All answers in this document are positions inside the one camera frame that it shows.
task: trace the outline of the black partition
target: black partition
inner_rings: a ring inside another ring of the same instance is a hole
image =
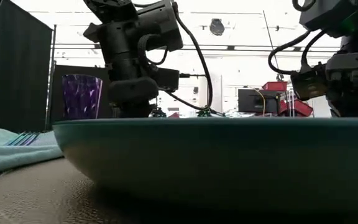
[[[10,131],[45,128],[52,30],[13,2],[0,5],[0,121]]]
[[[112,112],[109,106],[108,90],[110,85],[108,70],[106,68],[80,67],[68,65],[56,65],[53,73],[52,82],[52,99],[50,107],[50,117],[48,128],[56,121],[63,119],[64,102],[63,102],[63,76],[64,75],[91,75],[100,78],[103,81],[102,94],[100,96],[98,118],[111,118]]]

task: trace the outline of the gray table surface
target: gray table surface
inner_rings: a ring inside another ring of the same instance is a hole
[[[358,214],[279,215],[190,209],[114,195],[65,159],[0,175],[0,223],[358,223]]]

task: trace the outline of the light blue towel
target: light blue towel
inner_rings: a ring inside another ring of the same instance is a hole
[[[0,172],[62,157],[53,132],[40,134],[29,146],[5,146],[18,134],[0,129]]]

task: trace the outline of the teal bowl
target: teal bowl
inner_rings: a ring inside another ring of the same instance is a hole
[[[358,210],[358,119],[99,119],[53,128],[65,157],[116,192],[227,210]]]

